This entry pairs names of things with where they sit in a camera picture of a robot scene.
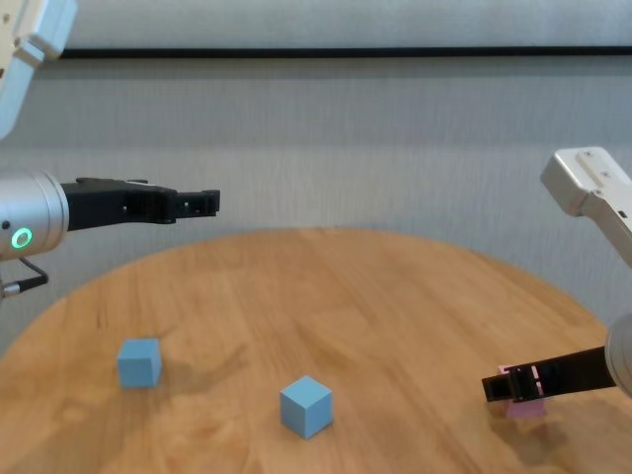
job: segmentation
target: wood grain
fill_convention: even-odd
[[[159,387],[121,390],[126,338],[159,337]],[[364,230],[225,237],[122,267],[57,302],[0,361],[0,472],[630,472],[618,389],[512,421],[500,364],[601,345],[570,297],[488,257]],[[279,422],[303,374],[334,391],[309,441]]]

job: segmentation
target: light blue cube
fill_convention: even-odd
[[[280,420],[298,435],[309,439],[334,419],[332,391],[304,376],[280,392]]]
[[[128,339],[118,352],[118,380],[125,388],[154,387],[162,372],[157,339]]]

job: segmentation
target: black cable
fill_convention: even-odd
[[[19,281],[16,281],[16,284],[20,287],[21,293],[48,283],[48,274],[44,270],[42,270],[37,265],[32,264],[25,258],[21,258],[20,262],[22,262],[26,267],[33,270],[35,273],[39,274],[39,276],[34,276],[33,278],[21,279]]]
[[[124,47],[70,48],[61,59],[310,59],[370,57],[481,57],[481,56],[627,56],[622,46],[465,46],[465,47],[302,47],[209,48]]]

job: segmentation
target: gray wall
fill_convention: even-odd
[[[632,271],[539,183],[556,149],[599,145],[632,172],[629,58],[60,62],[40,71],[2,164],[222,190],[221,215],[68,236],[7,300],[0,350],[52,301],[139,256],[247,229],[345,225],[493,254],[604,322]],[[22,275],[9,264],[5,276]]]

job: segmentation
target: white robot link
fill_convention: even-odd
[[[14,128],[35,71],[63,51],[76,13],[75,0],[0,3],[0,140]],[[47,274],[26,257],[52,250],[68,231],[125,222],[172,224],[218,210],[219,191],[178,193],[144,180],[60,184],[45,171],[2,168],[0,262],[20,259],[39,275],[0,281],[0,302],[47,283]]]

